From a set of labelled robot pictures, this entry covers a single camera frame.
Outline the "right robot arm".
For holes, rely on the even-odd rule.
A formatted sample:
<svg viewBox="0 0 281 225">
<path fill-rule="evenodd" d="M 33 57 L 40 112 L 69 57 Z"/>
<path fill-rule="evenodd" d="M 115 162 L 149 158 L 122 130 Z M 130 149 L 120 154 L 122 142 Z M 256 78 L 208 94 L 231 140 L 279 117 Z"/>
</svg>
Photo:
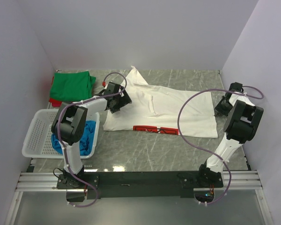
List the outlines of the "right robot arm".
<svg viewBox="0 0 281 225">
<path fill-rule="evenodd" d="M 215 153 L 199 167 L 198 182 L 202 186 L 218 185 L 221 173 L 234 152 L 247 141 L 251 141 L 259 127 L 264 109 L 253 104 L 246 96 L 243 85 L 234 82 L 218 105 L 216 114 L 226 116 L 224 136 Z"/>
</svg>

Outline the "green folded t shirt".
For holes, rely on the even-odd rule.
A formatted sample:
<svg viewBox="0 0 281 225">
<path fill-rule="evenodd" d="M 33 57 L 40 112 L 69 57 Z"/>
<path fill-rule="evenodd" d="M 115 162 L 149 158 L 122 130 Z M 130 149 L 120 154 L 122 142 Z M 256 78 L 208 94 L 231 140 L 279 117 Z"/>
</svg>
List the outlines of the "green folded t shirt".
<svg viewBox="0 0 281 225">
<path fill-rule="evenodd" d="M 89 71 L 79 73 L 55 73 L 50 98 L 58 101 L 77 102 L 92 97 L 96 78 Z"/>
</svg>

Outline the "blue t shirt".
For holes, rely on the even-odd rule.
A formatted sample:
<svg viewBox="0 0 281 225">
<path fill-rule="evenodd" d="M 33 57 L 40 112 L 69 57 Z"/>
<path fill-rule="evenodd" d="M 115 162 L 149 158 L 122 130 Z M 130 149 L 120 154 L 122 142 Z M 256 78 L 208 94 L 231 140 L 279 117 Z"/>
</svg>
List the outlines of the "blue t shirt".
<svg viewBox="0 0 281 225">
<path fill-rule="evenodd" d="M 94 134 L 95 134 L 96 122 L 93 120 L 87 120 L 85 123 L 84 133 L 79 142 L 80 156 L 88 156 L 92 152 Z M 51 135 L 52 147 L 59 154 L 62 153 L 61 145 L 55 134 Z"/>
</svg>

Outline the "red folded t shirt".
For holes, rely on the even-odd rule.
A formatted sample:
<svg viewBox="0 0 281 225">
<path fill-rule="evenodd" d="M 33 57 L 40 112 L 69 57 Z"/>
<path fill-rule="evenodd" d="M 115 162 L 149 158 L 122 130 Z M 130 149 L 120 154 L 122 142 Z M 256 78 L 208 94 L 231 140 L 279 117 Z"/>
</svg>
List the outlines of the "red folded t shirt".
<svg viewBox="0 0 281 225">
<path fill-rule="evenodd" d="M 54 84 L 54 77 L 52 78 L 49 93 L 49 103 L 51 103 L 53 107 L 60 107 L 62 103 L 62 89 L 57 84 Z"/>
</svg>

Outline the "white t shirt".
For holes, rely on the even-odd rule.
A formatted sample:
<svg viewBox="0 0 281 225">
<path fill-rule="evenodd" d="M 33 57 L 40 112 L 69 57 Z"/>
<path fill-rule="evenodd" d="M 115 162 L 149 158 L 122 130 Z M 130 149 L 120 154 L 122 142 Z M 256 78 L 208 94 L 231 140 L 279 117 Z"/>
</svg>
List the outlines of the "white t shirt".
<svg viewBox="0 0 281 225">
<path fill-rule="evenodd" d="M 149 85 L 132 67 L 126 76 L 132 100 L 120 111 L 107 113 L 105 131 L 132 130 L 135 126 L 181 129 L 185 136 L 217 138 L 217 124 L 210 92 L 175 90 Z"/>
</svg>

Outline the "white plastic basket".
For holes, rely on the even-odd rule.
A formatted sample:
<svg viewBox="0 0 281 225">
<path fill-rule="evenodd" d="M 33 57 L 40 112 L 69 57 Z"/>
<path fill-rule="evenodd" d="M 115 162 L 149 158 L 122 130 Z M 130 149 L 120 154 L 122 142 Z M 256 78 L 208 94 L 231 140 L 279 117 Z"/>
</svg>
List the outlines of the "white plastic basket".
<svg viewBox="0 0 281 225">
<path fill-rule="evenodd" d="M 23 143 L 22 154 L 25 157 L 63 159 L 63 154 L 59 154 L 56 150 L 54 150 L 51 142 L 52 124 L 55 120 L 58 110 L 59 109 L 42 109 L 35 113 Z M 81 159 L 90 158 L 95 152 L 100 124 L 99 119 L 99 113 L 87 116 L 86 121 L 95 121 L 96 128 L 92 152 L 88 156 L 81 156 Z"/>
</svg>

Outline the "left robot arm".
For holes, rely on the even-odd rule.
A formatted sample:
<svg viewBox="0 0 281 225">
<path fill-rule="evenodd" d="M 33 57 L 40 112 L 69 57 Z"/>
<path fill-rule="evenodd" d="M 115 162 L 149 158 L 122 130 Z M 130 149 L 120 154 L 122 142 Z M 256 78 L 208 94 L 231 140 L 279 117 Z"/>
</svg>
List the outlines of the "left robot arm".
<svg viewBox="0 0 281 225">
<path fill-rule="evenodd" d="M 79 141 L 84 133 L 88 115 L 109 110 L 115 113 L 132 103 L 126 92 L 127 85 L 109 82 L 98 96 L 73 103 L 62 103 L 52 124 L 52 133 L 57 137 L 63 154 L 64 167 L 60 184 L 77 188 L 85 182 Z"/>
</svg>

